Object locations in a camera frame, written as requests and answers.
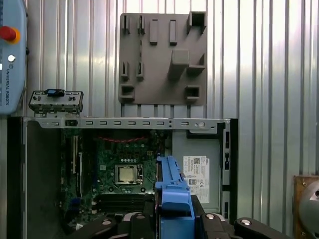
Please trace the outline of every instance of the white label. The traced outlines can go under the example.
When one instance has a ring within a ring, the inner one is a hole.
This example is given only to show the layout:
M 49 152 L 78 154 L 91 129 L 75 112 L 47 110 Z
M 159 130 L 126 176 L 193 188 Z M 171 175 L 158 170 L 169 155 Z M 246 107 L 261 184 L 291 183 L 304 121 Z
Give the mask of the white label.
M 196 195 L 201 203 L 209 203 L 209 158 L 184 156 L 183 172 L 190 193 Z

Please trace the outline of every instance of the green circuit board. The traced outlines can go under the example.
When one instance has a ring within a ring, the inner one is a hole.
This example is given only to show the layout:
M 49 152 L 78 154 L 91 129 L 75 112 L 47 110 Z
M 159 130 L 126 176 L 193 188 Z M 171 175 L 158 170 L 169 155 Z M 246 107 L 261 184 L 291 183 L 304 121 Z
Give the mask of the green circuit board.
M 101 201 L 97 198 L 154 192 L 156 158 L 164 155 L 164 132 L 112 135 L 86 129 L 62 131 L 60 208 L 71 227 L 108 213 L 97 207 Z

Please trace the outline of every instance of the pcie slot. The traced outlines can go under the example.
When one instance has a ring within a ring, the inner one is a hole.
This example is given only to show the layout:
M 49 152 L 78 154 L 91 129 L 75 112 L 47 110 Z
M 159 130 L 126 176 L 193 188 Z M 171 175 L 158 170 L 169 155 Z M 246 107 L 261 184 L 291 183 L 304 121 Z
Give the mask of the pcie slot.
M 73 136 L 73 174 L 76 174 L 76 161 L 78 155 L 78 136 Z
M 76 157 L 76 196 L 82 197 L 83 192 L 83 158 L 82 153 L 79 152 Z
M 68 185 L 70 184 L 72 161 L 73 161 L 72 138 L 67 137 L 65 139 L 65 175 L 66 175 L 66 182 Z

